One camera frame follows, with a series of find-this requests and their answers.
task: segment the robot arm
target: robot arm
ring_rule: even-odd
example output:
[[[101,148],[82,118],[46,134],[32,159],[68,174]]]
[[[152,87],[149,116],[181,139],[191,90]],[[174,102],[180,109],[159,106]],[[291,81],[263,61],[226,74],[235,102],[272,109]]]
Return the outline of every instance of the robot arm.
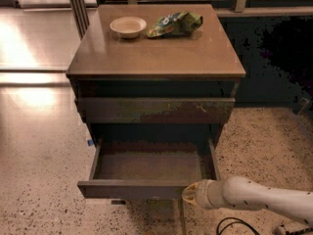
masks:
[[[206,210],[266,209],[313,227],[313,192],[270,188],[244,177],[194,183],[184,190],[183,200]]]

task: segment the tabletop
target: tabletop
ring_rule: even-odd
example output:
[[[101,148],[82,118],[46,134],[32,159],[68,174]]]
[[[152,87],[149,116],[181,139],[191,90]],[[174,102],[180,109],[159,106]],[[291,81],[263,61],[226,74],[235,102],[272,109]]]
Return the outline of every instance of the tabletop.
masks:
[[[110,23],[139,17],[146,31],[159,17],[189,11],[203,16],[191,36],[119,38]],[[67,70],[68,78],[240,78],[246,74],[211,5],[101,5]]]

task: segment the white bowl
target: white bowl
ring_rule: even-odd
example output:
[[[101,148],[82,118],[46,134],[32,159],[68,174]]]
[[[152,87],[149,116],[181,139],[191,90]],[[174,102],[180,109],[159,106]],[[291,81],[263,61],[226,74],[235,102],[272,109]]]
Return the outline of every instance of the white bowl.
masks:
[[[117,32],[122,38],[135,38],[146,26],[146,21],[136,17],[119,18],[110,24],[111,30]]]

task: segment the wooden cabinet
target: wooden cabinet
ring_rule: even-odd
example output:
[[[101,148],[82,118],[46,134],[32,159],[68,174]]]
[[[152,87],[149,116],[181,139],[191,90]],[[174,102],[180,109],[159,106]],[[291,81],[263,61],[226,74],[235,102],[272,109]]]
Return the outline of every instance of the wooden cabinet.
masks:
[[[190,37],[119,39],[118,17],[151,26],[179,11],[203,15]],[[96,146],[86,198],[179,199],[216,178],[214,148],[245,71],[210,5],[100,6],[67,78]]]

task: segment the cable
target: cable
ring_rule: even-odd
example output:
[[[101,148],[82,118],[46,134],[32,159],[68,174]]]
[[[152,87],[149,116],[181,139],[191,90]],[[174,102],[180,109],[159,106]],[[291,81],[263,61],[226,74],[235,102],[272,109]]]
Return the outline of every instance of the cable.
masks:
[[[229,220],[229,219],[234,219],[236,221],[233,221],[233,222],[227,224],[221,231],[219,231],[221,224],[224,221]],[[254,233],[254,235],[260,235],[251,225],[249,225],[247,222],[245,222],[245,221],[243,221],[243,220],[241,220],[239,218],[236,218],[236,217],[226,217],[223,220],[221,220],[219,222],[219,224],[217,225],[216,235],[221,235],[226,230],[226,228],[228,228],[229,226],[231,226],[232,224],[235,224],[235,223],[239,223],[239,224],[245,225],[247,228],[249,228]]]

